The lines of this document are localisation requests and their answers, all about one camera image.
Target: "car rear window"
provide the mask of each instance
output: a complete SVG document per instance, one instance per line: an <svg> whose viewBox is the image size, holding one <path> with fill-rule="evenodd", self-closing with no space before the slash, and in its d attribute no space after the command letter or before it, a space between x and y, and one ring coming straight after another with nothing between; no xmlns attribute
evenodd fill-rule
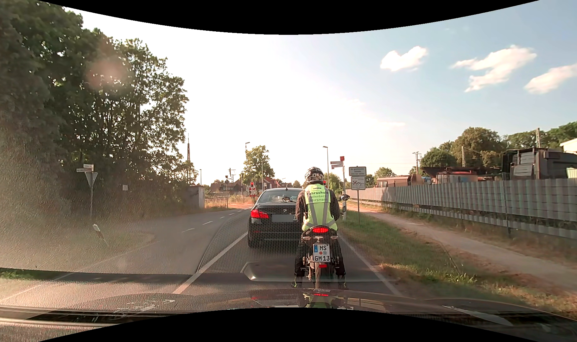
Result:
<svg viewBox="0 0 577 342"><path fill-rule="evenodd" d="M259 203L284 203L282 201L284 196L290 197L293 201L297 202L297 196L299 196L300 192L300 190L266 191L261 194Z"/></svg>

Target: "truck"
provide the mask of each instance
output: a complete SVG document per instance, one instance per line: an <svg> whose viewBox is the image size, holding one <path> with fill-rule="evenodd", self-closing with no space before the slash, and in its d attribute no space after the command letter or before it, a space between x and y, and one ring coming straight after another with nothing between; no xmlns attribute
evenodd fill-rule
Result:
<svg viewBox="0 0 577 342"><path fill-rule="evenodd" d="M502 179L577 178L577 155L549 148L508 150L502 154Z"/></svg>

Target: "blue sky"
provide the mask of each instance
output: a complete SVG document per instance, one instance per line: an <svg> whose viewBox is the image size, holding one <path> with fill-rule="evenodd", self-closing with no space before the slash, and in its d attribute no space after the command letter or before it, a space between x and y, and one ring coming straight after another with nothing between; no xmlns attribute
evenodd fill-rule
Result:
<svg viewBox="0 0 577 342"><path fill-rule="evenodd" d="M331 160L405 174L413 152L469 126L505 135L577 120L577 1L315 36L203 32L75 12L85 27L141 38L186 80L186 127L204 183L241 170L248 141L268 147L277 177L301 181L308 167L325 168L323 145Z"/></svg>

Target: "car tail light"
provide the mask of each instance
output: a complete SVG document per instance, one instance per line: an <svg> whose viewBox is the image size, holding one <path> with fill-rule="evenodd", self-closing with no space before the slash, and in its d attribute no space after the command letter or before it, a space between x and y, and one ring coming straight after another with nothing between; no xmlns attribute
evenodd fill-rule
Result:
<svg viewBox="0 0 577 342"><path fill-rule="evenodd" d="M312 228L312 231L315 232L315 233L320 234L320 233L322 233L322 232L328 232L329 229L328 229L327 227L325 227L325 226L318 226L318 227Z"/></svg>
<svg viewBox="0 0 577 342"><path fill-rule="evenodd" d="M269 219L269 215L266 212L258 211L257 209L251 211L251 217L253 219Z"/></svg>

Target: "helmet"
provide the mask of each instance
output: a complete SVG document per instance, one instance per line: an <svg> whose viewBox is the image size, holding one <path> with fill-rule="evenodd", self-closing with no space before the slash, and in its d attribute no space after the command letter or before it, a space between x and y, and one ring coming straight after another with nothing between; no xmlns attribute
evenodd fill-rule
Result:
<svg viewBox="0 0 577 342"><path fill-rule="evenodd" d="M306 172L306 185L324 180L324 172L318 167L310 167Z"/></svg>

